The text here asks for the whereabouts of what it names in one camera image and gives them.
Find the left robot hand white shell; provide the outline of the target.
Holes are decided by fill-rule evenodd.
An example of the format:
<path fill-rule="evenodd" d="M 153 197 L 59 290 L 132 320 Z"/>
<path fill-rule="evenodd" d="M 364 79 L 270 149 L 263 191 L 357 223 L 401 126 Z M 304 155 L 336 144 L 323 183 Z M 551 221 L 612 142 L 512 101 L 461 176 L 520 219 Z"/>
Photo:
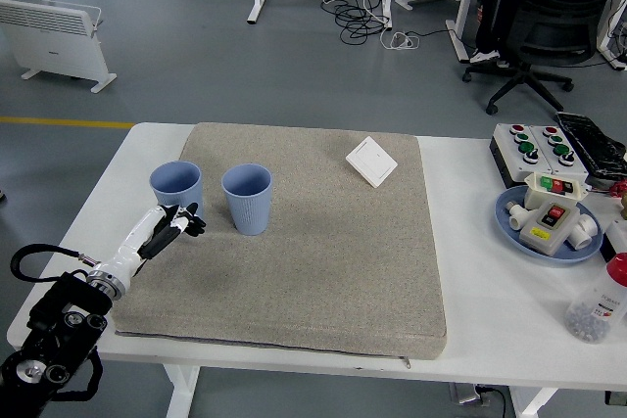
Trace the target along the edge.
<path fill-rule="evenodd" d="M 133 227 L 112 258 L 99 262 L 97 271 L 112 275 L 123 284 L 145 260 L 152 259 L 180 234 L 197 237 L 205 232 L 206 222 L 196 214 L 197 203 L 188 207 L 157 205 L 150 208 Z"/>

